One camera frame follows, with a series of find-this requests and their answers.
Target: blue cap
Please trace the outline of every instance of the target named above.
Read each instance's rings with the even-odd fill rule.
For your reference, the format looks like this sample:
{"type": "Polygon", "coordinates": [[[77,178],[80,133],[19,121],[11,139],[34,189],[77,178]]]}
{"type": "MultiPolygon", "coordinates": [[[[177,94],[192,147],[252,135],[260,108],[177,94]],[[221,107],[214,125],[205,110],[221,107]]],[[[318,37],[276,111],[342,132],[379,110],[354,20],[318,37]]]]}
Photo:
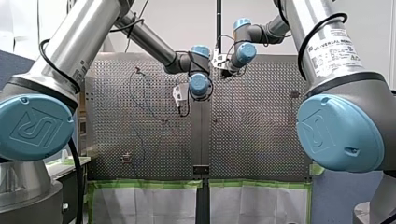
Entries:
{"type": "Polygon", "coordinates": [[[233,23],[233,29],[236,30],[243,25],[251,24],[251,20],[248,18],[241,18],[233,23]]]}
{"type": "Polygon", "coordinates": [[[57,153],[75,124],[61,101],[43,94],[19,95],[0,104],[0,157],[38,161],[57,153]]]}
{"type": "Polygon", "coordinates": [[[199,54],[206,58],[209,58],[209,55],[210,55],[210,49],[205,45],[194,45],[191,48],[191,52],[199,54]]]}
{"type": "Polygon", "coordinates": [[[205,97],[209,89],[209,79],[202,73],[196,73],[190,77],[189,87],[194,96],[205,97]]]}
{"type": "Polygon", "coordinates": [[[250,43],[243,43],[236,51],[236,59],[242,64],[250,63],[256,57],[257,50],[250,43]]]}
{"type": "Polygon", "coordinates": [[[297,132],[308,156],[334,171],[373,171],[384,159],[384,143],[373,121],[348,100],[328,94],[307,99],[297,132]]]}

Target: white wall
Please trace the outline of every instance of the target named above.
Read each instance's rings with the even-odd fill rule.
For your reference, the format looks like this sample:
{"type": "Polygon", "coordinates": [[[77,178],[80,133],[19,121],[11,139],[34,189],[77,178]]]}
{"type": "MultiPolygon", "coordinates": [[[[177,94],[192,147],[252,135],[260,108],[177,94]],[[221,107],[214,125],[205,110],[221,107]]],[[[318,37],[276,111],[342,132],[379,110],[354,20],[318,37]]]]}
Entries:
{"type": "MultiPolygon", "coordinates": [[[[135,0],[133,11],[139,13],[145,2],[146,0],[135,0]]],[[[365,67],[384,75],[390,86],[396,88],[396,78],[393,75],[396,74],[394,1],[337,0],[335,6],[349,15],[346,28],[365,67]]],[[[9,38],[4,37],[5,31],[7,35],[11,32],[12,39],[16,41],[14,53],[34,59],[38,55],[38,36],[41,40],[51,37],[64,19],[65,10],[66,0],[0,0],[0,40],[6,43],[5,40],[9,38]],[[37,13],[40,14],[40,34],[37,13]]],[[[253,23],[265,24],[276,15],[273,0],[223,0],[222,32],[231,35],[233,23],[242,17],[250,18],[253,23]]],[[[196,44],[207,45],[211,49],[215,46],[215,0],[149,0],[143,17],[146,24],[173,49],[186,50],[196,44]]],[[[115,51],[125,50],[125,35],[109,36],[115,51]]],[[[232,41],[223,38],[222,42],[222,50],[227,51],[232,41]]],[[[257,49],[261,54],[297,53],[292,38],[269,48],[258,45],[257,49]]],[[[134,43],[129,51],[143,52],[134,43]]]]}
{"type": "MultiPolygon", "coordinates": [[[[139,15],[145,2],[135,0],[132,11],[139,15]]],[[[215,0],[149,0],[142,18],[174,50],[187,50],[197,44],[211,49],[215,46],[215,0]]],[[[125,51],[125,35],[111,34],[110,39],[115,51],[125,51]]],[[[128,51],[144,52],[132,42],[128,51]]]]}
{"type": "Polygon", "coordinates": [[[392,85],[389,74],[393,26],[393,0],[338,0],[339,11],[349,16],[346,29],[363,65],[382,74],[392,85]]]}
{"type": "MultiPolygon", "coordinates": [[[[133,11],[139,12],[145,1],[136,0],[133,11]]],[[[222,6],[222,32],[226,35],[232,35],[233,23],[239,18],[246,17],[253,23],[265,24],[278,14],[273,0],[223,0],[222,6]]],[[[396,86],[396,78],[393,80],[389,75],[396,73],[395,66],[391,68],[390,60],[392,35],[396,35],[392,29],[395,21],[393,11],[396,11],[393,0],[338,0],[335,6],[349,16],[346,28],[365,67],[381,73],[390,84],[395,82],[396,86]]],[[[150,0],[144,18],[147,25],[174,49],[189,49],[195,44],[208,45],[212,49],[215,46],[215,0],[150,0]]],[[[123,34],[111,35],[110,39],[115,51],[125,50],[123,34]]],[[[222,43],[224,52],[233,42],[224,37],[222,43]]],[[[268,48],[258,45],[257,50],[260,54],[297,54],[291,37],[281,45],[268,48]]],[[[128,51],[144,52],[135,44],[128,51]]]]}

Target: green tape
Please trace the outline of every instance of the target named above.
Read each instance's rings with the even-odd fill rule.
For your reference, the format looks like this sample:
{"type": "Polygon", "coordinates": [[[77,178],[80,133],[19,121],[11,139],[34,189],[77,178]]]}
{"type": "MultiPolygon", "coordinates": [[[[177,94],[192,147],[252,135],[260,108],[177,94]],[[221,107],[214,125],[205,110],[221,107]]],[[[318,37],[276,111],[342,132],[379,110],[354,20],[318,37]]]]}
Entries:
{"type": "Polygon", "coordinates": [[[306,223],[311,224],[312,221],[312,215],[311,215],[311,209],[312,209],[312,183],[306,183],[307,185],[307,190],[308,190],[308,195],[307,195],[307,205],[306,205],[306,223]]]}
{"type": "Polygon", "coordinates": [[[88,185],[88,192],[87,192],[87,198],[88,198],[88,217],[89,221],[88,224],[92,224],[93,222],[93,194],[95,193],[96,187],[95,185],[88,185]]]}
{"type": "Polygon", "coordinates": [[[325,169],[315,162],[309,167],[309,172],[311,175],[322,175],[324,171],[325,169]]]}
{"type": "Polygon", "coordinates": [[[199,189],[202,187],[202,181],[155,181],[121,179],[112,181],[90,181],[89,185],[94,186],[96,189],[199,189]]]}
{"type": "MultiPolygon", "coordinates": [[[[88,160],[90,157],[80,157],[79,161],[84,162],[88,160]]],[[[61,165],[74,165],[73,159],[64,159],[64,162],[61,162],[61,159],[47,162],[46,165],[53,165],[53,164],[61,164],[61,165]]]]}
{"type": "Polygon", "coordinates": [[[209,180],[210,188],[229,188],[229,187],[263,187],[275,189],[309,189],[309,183],[288,183],[278,181],[263,180],[209,180]]]}
{"type": "Polygon", "coordinates": [[[202,187],[202,180],[193,181],[155,181],[155,180],[100,180],[88,182],[88,216],[89,224],[93,221],[93,195],[97,189],[199,189],[202,187]]]}

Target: wire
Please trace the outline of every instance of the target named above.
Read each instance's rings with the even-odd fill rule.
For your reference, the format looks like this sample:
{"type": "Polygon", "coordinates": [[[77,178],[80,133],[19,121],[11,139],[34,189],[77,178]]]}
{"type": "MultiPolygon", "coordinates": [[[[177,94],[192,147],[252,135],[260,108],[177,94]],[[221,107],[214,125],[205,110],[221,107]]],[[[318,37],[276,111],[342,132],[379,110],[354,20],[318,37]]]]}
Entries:
{"type": "MultiPolygon", "coordinates": [[[[140,11],[139,19],[142,18],[143,13],[144,13],[145,10],[146,10],[146,6],[148,5],[148,2],[149,2],[149,0],[146,1],[145,5],[143,5],[142,10],[140,11]]],[[[133,28],[131,28],[131,30],[129,31],[128,36],[127,36],[127,38],[128,38],[128,43],[127,43],[126,48],[125,48],[125,51],[124,51],[125,53],[128,52],[129,46],[130,46],[130,44],[131,44],[131,39],[129,38],[129,36],[131,35],[132,29],[133,29],[133,28]]]]}
{"type": "Polygon", "coordinates": [[[289,26],[289,22],[286,19],[285,14],[283,14],[282,0],[277,0],[277,8],[279,9],[280,18],[282,19],[283,22],[285,22],[289,26]]]}
{"type": "Polygon", "coordinates": [[[143,5],[142,10],[140,11],[139,19],[142,18],[143,13],[145,12],[146,6],[148,5],[148,3],[149,3],[149,0],[146,1],[145,5],[143,5]]]}
{"type": "Polygon", "coordinates": [[[231,40],[235,41],[235,39],[232,38],[230,35],[219,35],[218,40],[216,41],[216,48],[219,46],[219,40],[220,40],[222,37],[228,37],[228,38],[230,38],[231,40]]]}
{"type": "Polygon", "coordinates": [[[136,72],[133,72],[133,73],[129,76],[129,91],[130,91],[130,93],[131,93],[131,98],[132,98],[132,100],[133,100],[134,103],[135,103],[137,106],[139,106],[142,110],[144,110],[144,111],[145,111],[145,110],[148,110],[148,112],[150,113],[150,115],[151,115],[153,118],[155,118],[156,120],[159,120],[159,121],[163,121],[162,119],[158,118],[158,117],[155,115],[154,111],[152,111],[151,107],[149,106],[149,102],[147,101],[147,97],[146,97],[146,85],[144,85],[144,87],[143,87],[143,99],[145,100],[145,105],[141,105],[141,104],[139,104],[139,103],[136,101],[136,99],[135,99],[135,97],[134,97],[134,94],[133,94],[133,92],[132,92],[132,77],[133,77],[133,75],[135,75],[135,74],[142,75],[142,76],[143,76],[143,79],[145,79],[146,82],[148,83],[148,85],[151,86],[150,83],[149,83],[149,81],[147,80],[147,75],[144,74],[144,73],[141,73],[141,72],[140,72],[140,69],[139,69],[138,67],[136,67],[136,70],[137,70],[136,72]]]}
{"type": "Polygon", "coordinates": [[[182,118],[186,118],[189,114],[190,114],[190,88],[188,88],[188,94],[187,94],[187,113],[185,115],[181,114],[181,110],[180,107],[178,108],[178,114],[182,117],[182,118]]]}
{"type": "Polygon", "coordinates": [[[332,14],[330,17],[324,19],[323,21],[318,22],[318,23],[314,26],[314,28],[308,33],[308,35],[305,37],[303,43],[301,44],[300,50],[299,50],[299,53],[298,53],[297,64],[298,64],[298,70],[300,71],[300,74],[301,74],[301,76],[302,76],[304,79],[306,79],[306,76],[305,76],[305,72],[304,72],[304,69],[303,69],[303,57],[304,57],[305,50],[306,50],[306,48],[308,47],[309,41],[311,40],[311,38],[312,38],[323,26],[327,25],[328,22],[330,22],[330,21],[332,21],[332,20],[334,20],[334,19],[336,19],[336,18],[339,18],[339,17],[344,18],[343,23],[345,23],[345,22],[347,21],[347,14],[346,14],[346,13],[339,12],[339,13],[332,14]]]}
{"type": "Polygon", "coordinates": [[[392,222],[396,221],[396,214],[393,214],[391,217],[388,217],[380,224],[391,224],[392,222]]]}
{"type": "Polygon", "coordinates": [[[78,94],[81,91],[81,88],[79,87],[78,83],[71,78],[70,76],[68,76],[65,72],[61,71],[46,55],[46,52],[44,50],[44,45],[46,45],[47,43],[49,43],[50,40],[49,39],[45,39],[43,41],[41,41],[41,43],[39,44],[39,51],[40,51],[40,55],[41,57],[44,59],[44,61],[46,61],[46,63],[53,69],[55,70],[59,75],[61,75],[62,77],[64,77],[67,81],[69,81],[70,83],[73,84],[73,86],[75,87],[76,91],[75,94],[78,94]]]}
{"type": "Polygon", "coordinates": [[[129,28],[134,28],[134,26],[136,25],[136,24],[138,24],[139,22],[143,22],[145,19],[139,19],[139,20],[137,20],[137,21],[133,21],[133,22],[131,22],[130,24],[128,24],[128,25],[126,25],[126,26],[123,26],[123,27],[121,27],[121,28],[119,28],[119,29],[115,29],[115,30],[110,30],[110,33],[116,33],[116,32],[120,32],[120,31],[124,31],[124,30],[127,30],[127,29],[129,29],[129,28]]]}
{"type": "Polygon", "coordinates": [[[72,152],[73,161],[76,167],[76,177],[77,177],[77,216],[76,224],[82,224],[82,211],[84,206],[84,185],[83,185],[83,174],[81,164],[79,163],[78,151],[74,144],[73,138],[69,140],[68,143],[70,151],[72,152]]]}

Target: pegboard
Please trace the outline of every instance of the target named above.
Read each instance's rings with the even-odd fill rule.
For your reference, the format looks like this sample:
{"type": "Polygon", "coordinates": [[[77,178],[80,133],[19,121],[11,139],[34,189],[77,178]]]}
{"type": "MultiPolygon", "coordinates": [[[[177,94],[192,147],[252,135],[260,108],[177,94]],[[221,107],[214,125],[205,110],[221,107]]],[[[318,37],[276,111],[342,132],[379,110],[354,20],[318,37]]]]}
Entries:
{"type": "Polygon", "coordinates": [[[259,55],[241,77],[215,74],[214,85],[211,178],[309,177],[295,128],[306,90],[296,57],[259,55]]]}
{"type": "Polygon", "coordinates": [[[143,54],[98,55],[86,78],[89,179],[192,179],[191,118],[172,97],[186,79],[143,54]]]}
{"type": "MultiPolygon", "coordinates": [[[[214,74],[210,178],[303,181],[309,176],[295,131],[304,81],[294,56],[258,56],[241,77],[214,74]]],[[[144,54],[99,54],[86,78],[90,179],[192,179],[192,119],[172,97],[186,75],[167,75],[144,54]],[[145,75],[134,74],[135,68],[145,75]],[[122,162],[123,155],[131,162],[122,162]]]]}

